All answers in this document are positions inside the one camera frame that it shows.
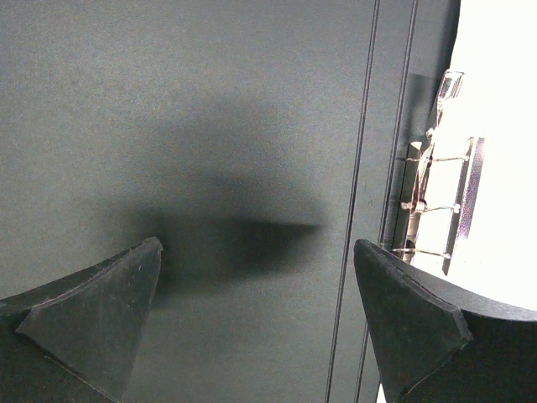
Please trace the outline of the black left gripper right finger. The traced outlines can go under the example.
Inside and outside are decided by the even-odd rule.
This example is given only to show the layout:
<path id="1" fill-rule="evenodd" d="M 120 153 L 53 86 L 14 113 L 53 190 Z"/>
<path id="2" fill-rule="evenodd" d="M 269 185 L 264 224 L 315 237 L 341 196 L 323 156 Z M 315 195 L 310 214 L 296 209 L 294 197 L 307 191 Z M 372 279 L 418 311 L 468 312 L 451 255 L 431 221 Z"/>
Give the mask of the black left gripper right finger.
<path id="1" fill-rule="evenodd" d="M 354 268 L 388 402 L 534 402 L 536 313 L 405 263 L 366 239 Z"/>

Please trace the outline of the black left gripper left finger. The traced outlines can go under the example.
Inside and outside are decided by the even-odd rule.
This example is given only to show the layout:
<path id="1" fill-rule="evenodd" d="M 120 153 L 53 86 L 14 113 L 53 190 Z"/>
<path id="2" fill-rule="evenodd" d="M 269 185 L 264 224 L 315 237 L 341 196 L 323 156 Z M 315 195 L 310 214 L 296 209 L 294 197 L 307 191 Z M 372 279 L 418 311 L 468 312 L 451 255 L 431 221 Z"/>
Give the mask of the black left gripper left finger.
<path id="1" fill-rule="evenodd" d="M 1 301 L 3 402 L 120 402 L 158 283 L 157 238 Z"/>

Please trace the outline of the white paper sheets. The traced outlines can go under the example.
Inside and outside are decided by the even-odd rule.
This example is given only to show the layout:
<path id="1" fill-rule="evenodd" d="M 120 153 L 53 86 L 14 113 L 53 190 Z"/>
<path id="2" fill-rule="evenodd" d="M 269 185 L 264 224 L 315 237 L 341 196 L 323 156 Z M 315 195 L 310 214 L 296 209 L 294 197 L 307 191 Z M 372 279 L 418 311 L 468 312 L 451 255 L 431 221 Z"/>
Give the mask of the white paper sheets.
<path id="1" fill-rule="evenodd" d="M 425 272 L 536 313 L 535 2 L 461 2 L 447 70 L 465 75 L 456 126 L 486 139 L 485 160 L 456 265 Z"/>

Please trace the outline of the white folder black inside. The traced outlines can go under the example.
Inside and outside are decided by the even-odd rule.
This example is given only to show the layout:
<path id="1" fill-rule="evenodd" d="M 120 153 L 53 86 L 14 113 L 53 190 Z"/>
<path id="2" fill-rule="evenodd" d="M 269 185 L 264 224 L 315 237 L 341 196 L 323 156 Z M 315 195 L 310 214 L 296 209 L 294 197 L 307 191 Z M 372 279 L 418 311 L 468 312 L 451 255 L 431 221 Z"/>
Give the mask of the white folder black inside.
<path id="1" fill-rule="evenodd" d="M 128 402 L 373 402 L 392 237 L 458 1 L 4 1 L 1 294 L 163 244 Z"/>

